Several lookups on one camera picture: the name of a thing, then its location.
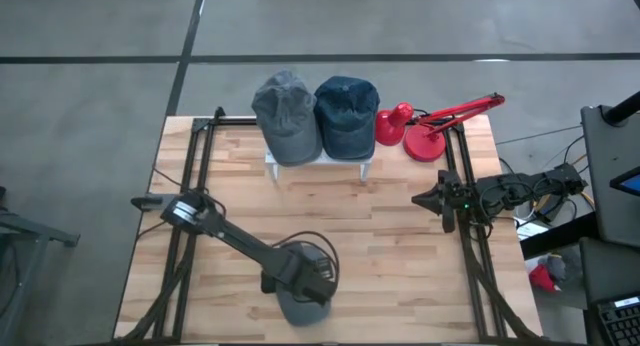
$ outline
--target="keyboard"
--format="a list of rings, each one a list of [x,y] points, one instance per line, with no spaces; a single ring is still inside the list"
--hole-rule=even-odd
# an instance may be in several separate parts
[[[611,346],[640,345],[640,293],[597,305],[600,329]]]

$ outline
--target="wooden table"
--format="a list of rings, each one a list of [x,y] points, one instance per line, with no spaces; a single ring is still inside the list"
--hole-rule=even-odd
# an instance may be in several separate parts
[[[192,117],[169,117],[158,151],[156,167],[176,180],[191,122]],[[475,117],[465,126],[476,177],[500,173],[488,118]],[[456,140],[453,144],[459,155]],[[264,147],[255,126],[218,128],[207,186],[227,206],[230,221],[265,242],[315,230],[334,243],[341,279],[331,315],[314,326],[290,326],[276,297],[260,292],[258,264],[201,236],[183,342],[477,341],[459,233],[445,234],[439,217],[410,201],[434,186],[437,170],[447,168],[444,157],[419,163],[400,145],[377,145],[366,183],[357,166],[282,169],[274,183],[264,167]],[[199,162],[195,165],[192,185]],[[150,191],[177,193],[178,187],[154,174]],[[146,214],[141,230],[158,220],[159,212]],[[157,296],[170,231],[163,226],[137,243],[116,336],[128,332]],[[541,334],[513,222],[497,221],[489,243],[500,291]],[[486,295],[483,304],[491,324]]]

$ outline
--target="concrete floor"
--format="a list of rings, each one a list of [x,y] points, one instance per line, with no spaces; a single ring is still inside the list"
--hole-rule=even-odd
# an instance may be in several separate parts
[[[0,0],[2,56],[179,55],[194,0]],[[577,53],[640,51],[632,0],[206,0],[193,53]],[[191,65],[179,115],[251,113],[283,65]],[[640,61],[289,64],[313,89],[334,74],[371,80],[392,108],[440,109],[498,91],[500,155],[537,172],[579,129],[583,106],[637,91]],[[17,213],[80,232],[51,247],[16,344],[111,336],[174,64],[0,65],[0,184]],[[572,157],[584,151],[578,145]],[[559,163],[557,158],[551,165]],[[576,198],[579,214],[587,211]],[[539,301],[547,336],[584,341],[580,313]]]

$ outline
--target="red object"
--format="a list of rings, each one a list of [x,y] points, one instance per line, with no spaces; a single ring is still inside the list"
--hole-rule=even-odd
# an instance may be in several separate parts
[[[545,291],[556,292],[549,270],[545,265],[538,265],[538,267],[534,268],[529,274],[529,280],[532,285],[538,286]]]
[[[420,116],[416,119],[416,125],[407,131],[403,143],[404,150],[414,160],[434,161],[442,155],[446,147],[442,131],[502,105],[504,101],[504,96],[493,93],[459,106]]]
[[[376,141],[393,146],[402,141],[404,127],[413,117],[413,106],[402,102],[393,111],[382,110],[376,115]]]

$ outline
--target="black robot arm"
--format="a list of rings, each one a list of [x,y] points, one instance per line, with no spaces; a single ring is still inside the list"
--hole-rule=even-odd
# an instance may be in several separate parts
[[[582,192],[586,182],[576,169],[562,164],[551,171],[534,175],[523,173],[483,177],[474,185],[464,185],[455,171],[438,171],[438,183],[411,202],[436,214],[451,214],[447,208],[465,212],[469,221],[488,225],[502,210],[513,210],[525,202],[544,195],[574,195]],[[446,232],[453,231],[453,220],[443,219]]]
[[[188,191],[176,197],[160,217],[187,233],[206,234],[222,240],[259,263],[263,278],[266,275],[280,283],[296,298],[306,297],[320,305],[331,299],[337,285],[331,280],[334,270],[327,258],[312,261],[302,253],[269,246],[229,222],[224,207],[221,214],[216,204],[216,200],[204,193]]]

